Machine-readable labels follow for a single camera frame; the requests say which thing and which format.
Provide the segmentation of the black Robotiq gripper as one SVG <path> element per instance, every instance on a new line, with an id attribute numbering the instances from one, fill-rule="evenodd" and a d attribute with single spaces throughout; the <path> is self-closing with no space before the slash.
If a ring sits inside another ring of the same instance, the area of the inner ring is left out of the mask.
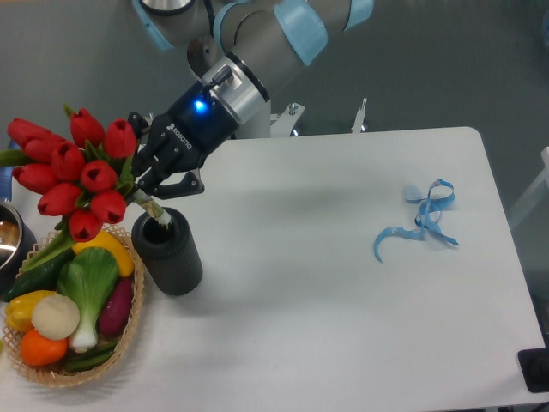
<path id="1" fill-rule="evenodd" d="M 162 200 L 202 194 L 200 167 L 237 128 L 238 123 L 196 82 L 163 114 L 154 118 L 131 112 L 127 117 L 137 140 L 148 134 L 136 154 L 137 187 Z M 180 181 L 162 185 L 174 173 Z"/>

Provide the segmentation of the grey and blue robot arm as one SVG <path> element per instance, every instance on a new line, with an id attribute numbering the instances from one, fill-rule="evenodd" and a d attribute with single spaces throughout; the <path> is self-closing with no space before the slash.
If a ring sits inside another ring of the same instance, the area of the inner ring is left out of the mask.
<path id="1" fill-rule="evenodd" d="M 166 112 L 132 113 L 144 140 L 134 157 L 135 200 L 199 194 L 205 160 L 328 44 L 366 21 L 371 1 L 136 1 L 161 49 L 210 39 L 220 57 Z"/>

